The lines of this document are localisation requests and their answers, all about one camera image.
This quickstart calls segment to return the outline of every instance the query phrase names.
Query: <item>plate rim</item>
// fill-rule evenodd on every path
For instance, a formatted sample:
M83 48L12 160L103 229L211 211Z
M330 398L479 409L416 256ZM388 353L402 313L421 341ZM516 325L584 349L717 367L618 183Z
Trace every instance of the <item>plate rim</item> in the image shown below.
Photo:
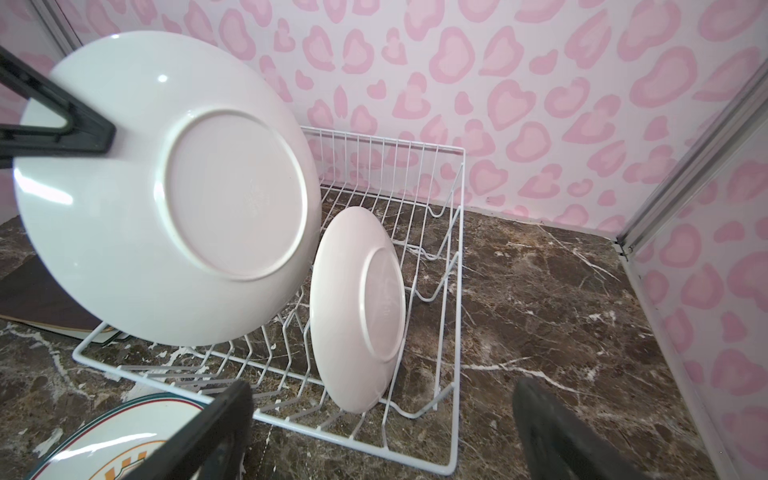
M78 439L80 439L80 437L90 432L92 429L98 427L101 423L121 414L126 410L130 410L145 403L162 401L187 403L199 408L201 411L207 406L205 402L198 402L197 400L188 399L187 397L174 395L173 393L168 392L153 393L151 395L141 396L137 399L129 400L126 403L120 404L118 407L113 408L112 410L102 413L95 419L75 430L74 433L68 436L67 439L64 440L61 445L59 445L53 452L47 454L45 458L43 458L41 462L31 471L31 473L25 477L25 480L35 480L48 467L48 465L50 465L51 459L54 456L56 456L62 450L66 449L71 444L75 443Z

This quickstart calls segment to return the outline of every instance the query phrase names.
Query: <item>pink leopard print wallpaper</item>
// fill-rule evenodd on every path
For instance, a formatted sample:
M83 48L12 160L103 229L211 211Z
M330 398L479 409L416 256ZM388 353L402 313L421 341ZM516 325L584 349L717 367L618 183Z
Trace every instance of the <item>pink leopard print wallpaper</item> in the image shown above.
M765 478L768 124L634 265L741 478Z
M768 49L765 0L58 3L85 43L155 29L223 48L303 124L462 145L470 207L607 234ZM449 170L425 184L448 191Z
M61 60L55 44L22 0L0 0L0 45L44 74ZM26 104L0 85L0 124L17 124ZM13 176L9 169L0 170L0 223L16 215Z

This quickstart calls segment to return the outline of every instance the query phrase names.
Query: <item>plate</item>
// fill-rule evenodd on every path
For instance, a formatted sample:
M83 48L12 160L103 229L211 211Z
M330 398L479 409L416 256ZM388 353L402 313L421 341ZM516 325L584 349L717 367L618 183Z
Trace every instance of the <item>plate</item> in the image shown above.
M350 207L320 241L310 285L310 331L333 401L363 413L386 391L406 325L399 259L374 214Z
M76 431L27 479L125 478L204 406L167 393L126 402Z
M306 138L252 69L162 31L79 48L49 78L115 124L106 157L20 157L32 244L67 293L151 342L227 341L308 274L320 228ZM30 101L23 124L61 119Z

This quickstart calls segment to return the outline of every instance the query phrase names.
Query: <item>white wire dish rack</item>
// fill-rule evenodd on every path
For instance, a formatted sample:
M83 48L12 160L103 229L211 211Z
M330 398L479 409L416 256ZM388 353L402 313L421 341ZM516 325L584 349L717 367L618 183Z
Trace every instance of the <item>white wire dish rack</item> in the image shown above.
M178 349L167 364L123 365L109 347L91 346L106 323L72 356L203 402L245 379L253 388L256 420L450 475L458 452L464 149L314 127L304 131L322 184L323 230L341 210L360 205L382 221L399 255L406 334L395 378L377 406L362 415L344 412L324 389L312 361L309 280L267 325L228 343ZM442 192L432 182L441 169L455 175Z

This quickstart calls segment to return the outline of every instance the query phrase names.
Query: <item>brown marble surface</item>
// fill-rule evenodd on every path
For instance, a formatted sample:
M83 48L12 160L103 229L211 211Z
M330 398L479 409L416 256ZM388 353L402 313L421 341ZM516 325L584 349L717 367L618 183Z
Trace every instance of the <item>brown marble surface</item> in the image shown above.
M440 237L425 230L425 248L439 245ZM0 276L31 254L18 218L0 227ZM403 267L406 276L414 267L410 261ZM425 291L439 281L439 267L439 262L422 267ZM466 214L462 294L460 441L453 478L528 477L511 410L515 381L522 376L537 378L651 477L716 478L608 240ZM453 328L451 318L449 303L446 331ZM418 409L431 398L438 334L434 305L417 300L393 394L405 409ZM294 341L300 338L291 336ZM0 323L0 429L5 433L0 471L7 478L23 478L84 422L150 392L74 363L76 345ZM450 335L445 349L452 352ZM126 364L195 360L138 339L92 347L88 353ZM256 351L267 353L266 347ZM445 355L451 363L452 355ZM306 368L306 360L296 362ZM443 376L449 382L452 375L444 371ZM376 443L376 431L368 428L381 416L372 412L370 417L360 435ZM348 434L357 418L345 415L330 431ZM394 415L388 424L390 448L446 462L450 425L450 402L417 420ZM254 424L244 466L245 478L436 477L260 422Z

